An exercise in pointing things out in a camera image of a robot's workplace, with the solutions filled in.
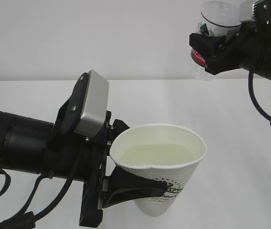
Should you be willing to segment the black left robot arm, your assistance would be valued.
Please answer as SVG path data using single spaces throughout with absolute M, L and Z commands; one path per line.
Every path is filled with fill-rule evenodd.
M 0 195 L 11 183 L 8 170 L 37 174 L 33 192 L 45 178 L 65 179 L 44 210 L 28 210 L 34 197 L 31 193 L 16 214 L 0 222 L 0 229 L 35 228 L 36 222 L 59 204 L 74 180 L 83 182 L 81 227 L 98 227 L 104 208 L 166 192 L 166 182 L 143 178 L 121 167 L 115 167 L 110 176 L 105 174 L 114 141 L 129 129 L 122 120 L 110 122 L 108 94 L 109 82 L 89 71 L 79 77 L 54 123 L 0 111 L 0 174 L 5 176 Z

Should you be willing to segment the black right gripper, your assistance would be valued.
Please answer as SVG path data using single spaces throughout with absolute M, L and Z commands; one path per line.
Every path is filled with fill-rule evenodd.
M 192 33 L 189 45 L 205 58 L 205 71 L 213 75 L 245 69 L 271 75 L 271 0 L 257 0 L 256 21 L 241 23 L 232 38 Z

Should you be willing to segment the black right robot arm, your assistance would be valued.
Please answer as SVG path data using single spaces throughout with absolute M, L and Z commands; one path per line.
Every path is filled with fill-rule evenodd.
M 240 5 L 241 28 L 228 38 L 192 33 L 189 45 L 205 60 L 206 72 L 236 69 L 271 80 L 271 0 L 246 0 Z

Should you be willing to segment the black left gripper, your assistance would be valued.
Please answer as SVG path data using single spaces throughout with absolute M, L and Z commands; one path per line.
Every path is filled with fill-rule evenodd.
M 105 122 L 93 138 L 74 132 L 88 82 L 88 73 L 83 73 L 58 111 L 47 143 L 46 168 L 53 170 L 56 177 L 67 178 L 53 204 L 62 200 L 72 181 L 83 182 L 79 226 L 97 227 L 103 218 L 102 208 L 141 198 L 161 197 L 167 191 L 167 183 L 140 177 L 122 168 L 115 168 L 104 179 L 108 143 L 111 142 L 112 149 L 114 140 L 130 127 L 115 119 L 109 130 L 111 112 L 107 110 Z M 103 179 L 106 189 L 102 192 Z

